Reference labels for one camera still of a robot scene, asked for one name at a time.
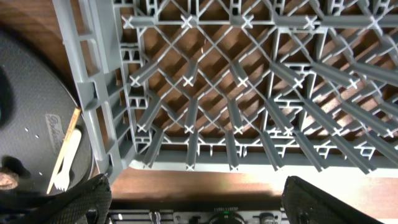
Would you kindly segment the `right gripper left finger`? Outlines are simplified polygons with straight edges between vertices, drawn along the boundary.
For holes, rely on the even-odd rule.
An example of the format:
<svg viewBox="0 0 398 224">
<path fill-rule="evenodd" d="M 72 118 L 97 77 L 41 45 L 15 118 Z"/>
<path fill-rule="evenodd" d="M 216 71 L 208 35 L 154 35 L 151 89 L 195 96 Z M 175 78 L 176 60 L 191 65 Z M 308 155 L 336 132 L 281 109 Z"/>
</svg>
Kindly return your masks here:
<svg viewBox="0 0 398 224">
<path fill-rule="evenodd" d="M 57 195 L 1 193 L 1 223 L 106 223 L 112 201 L 104 174 Z"/>
</svg>

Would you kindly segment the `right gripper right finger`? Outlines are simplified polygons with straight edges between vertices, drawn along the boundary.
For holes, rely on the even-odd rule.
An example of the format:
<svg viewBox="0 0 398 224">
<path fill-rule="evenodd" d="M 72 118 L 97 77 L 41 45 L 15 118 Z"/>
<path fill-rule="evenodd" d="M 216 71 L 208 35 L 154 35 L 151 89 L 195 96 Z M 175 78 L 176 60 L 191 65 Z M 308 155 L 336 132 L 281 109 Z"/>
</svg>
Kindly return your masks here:
<svg viewBox="0 0 398 224">
<path fill-rule="evenodd" d="M 287 177 L 282 206 L 290 223 L 381 224 L 297 176 Z"/>
</svg>

